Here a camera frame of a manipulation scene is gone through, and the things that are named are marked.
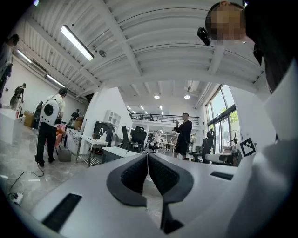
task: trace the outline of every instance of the white cabinet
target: white cabinet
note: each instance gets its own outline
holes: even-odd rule
[[[106,116],[104,118],[104,122],[110,123],[114,126],[119,126],[121,120],[121,116],[111,110],[107,110]]]

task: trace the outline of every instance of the sneaker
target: sneaker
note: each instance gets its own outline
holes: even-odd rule
[[[51,162],[49,161],[48,163],[49,163],[49,164],[52,164],[52,163],[54,163],[55,160],[56,160],[56,159],[53,158],[53,161],[51,161]]]
[[[41,165],[40,163],[38,163],[39,168],[43,169],[45,167],[45,165]]]

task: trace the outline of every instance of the ceiling light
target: ceiling light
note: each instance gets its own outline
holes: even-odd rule
[[[32,61],[26,56],[24,55],[20,50],[18,50],[18,53],[23,56],[25,58],[25,60],[27,60],[30,64],[32,64]]]
[[[54,81],[56,84],[59,84],[60,86],[65,87],[63,84],[59,83],[59,82],[58,82],[56,79],[54,79],[52,76],[47,75],[47,77],[48,77],[49,79],[51,79],[52,81]]]
[[[75,34],[68,28],[68,26],[63,25],[61,32],[74,44],[75,47],[90,61],[94,58],[94,55],[83,45],[83,43],[75,36]]]

